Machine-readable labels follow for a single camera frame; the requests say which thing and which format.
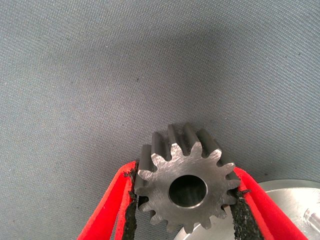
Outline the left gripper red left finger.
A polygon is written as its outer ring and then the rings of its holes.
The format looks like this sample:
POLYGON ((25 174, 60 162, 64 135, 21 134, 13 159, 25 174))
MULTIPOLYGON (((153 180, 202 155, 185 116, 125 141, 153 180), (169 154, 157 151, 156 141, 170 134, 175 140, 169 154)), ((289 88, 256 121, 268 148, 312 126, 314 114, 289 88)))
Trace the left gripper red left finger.
POLYGON ((79 240, 133 240, 137 229, 134 193, 138 163, 131 161, 117 171, 88 219, 79 240))

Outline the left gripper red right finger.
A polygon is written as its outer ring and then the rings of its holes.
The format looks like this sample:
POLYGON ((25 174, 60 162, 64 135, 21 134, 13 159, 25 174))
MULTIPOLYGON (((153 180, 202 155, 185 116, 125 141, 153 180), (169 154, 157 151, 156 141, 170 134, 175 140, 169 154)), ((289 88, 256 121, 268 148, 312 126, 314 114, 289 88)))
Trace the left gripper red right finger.
POLYGON ((235 167, 230 175, 237 181, 229 192, 236 240, 307 239, 249 173, 235 167))

